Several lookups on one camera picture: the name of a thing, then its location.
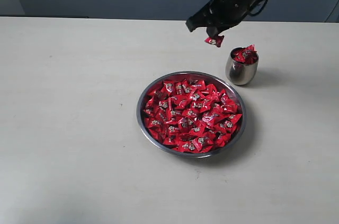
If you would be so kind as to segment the round steel plate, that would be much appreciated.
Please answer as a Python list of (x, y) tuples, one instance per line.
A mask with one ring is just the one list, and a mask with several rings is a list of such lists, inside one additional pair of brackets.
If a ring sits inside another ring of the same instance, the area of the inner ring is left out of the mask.
[[(206, 89), (191, 82), (204, 80)], [(175, 82), (175, 94), (163, 93), (163, 81)], [(180, 157), (206, 158), (237, 142), (245, 131), (247, 113), (236, 90), (223, 80), (198, 71), (178, 71), (150, 83), (142, 92), (136, 117), (144, 136), (159, 149)], [(225, 120), (237, 124), (234, 133), (220, 133), (214, 125)], [(197, 153), (176, 150), (180, 141), (194, 143)]]

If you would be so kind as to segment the stainless steel cup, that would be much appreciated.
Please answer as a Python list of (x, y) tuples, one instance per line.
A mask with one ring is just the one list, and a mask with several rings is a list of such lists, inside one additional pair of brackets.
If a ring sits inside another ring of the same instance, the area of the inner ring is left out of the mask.
[(244, 64), (242, 62), (237, 62), (235, 58), (236, 51), (240, 51), (242, 47), (233, 49), (228, 56), (225, 74), (227, 79), (235, 85), (246, 85), (252, 81), (258, 66), (258, 56), (254, 63)]

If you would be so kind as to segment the red candy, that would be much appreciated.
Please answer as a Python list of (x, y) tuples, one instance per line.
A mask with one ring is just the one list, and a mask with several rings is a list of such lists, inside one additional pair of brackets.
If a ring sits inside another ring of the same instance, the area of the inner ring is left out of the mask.
[(255, 46), (252, 44), (246, 48), (240, 48), (234, 52), (234, 60), (236, 62), (251, 65), (258, 61), (258, 54)]
[(215, 35), (213, 37), (207, 37), (205, 39), (205, 43), (216, 46), (217, 48), (220, 48), (224, 40), (224, 37), (225, 37), (224, 35)]
[(191, 82), (193, 89), (204, 91), (206, 89), (206, 84), (204, 80), (195, 79)]
[(176, 92), (175, 82), (173, 80), (163, 81), (163, 88), (161, 89), (163, 93), (166, 93), (168, 96), (173, 96)]
[(195, 145), (191, 141), (180, 141), (176, 150), (181, 153), (197, 153)]
[(214, 128), (217, 132), (220, 133), (234, 133), (237, 130), (237, 124), (225, 120), (224, 122), (216, 123), (214, 125)]

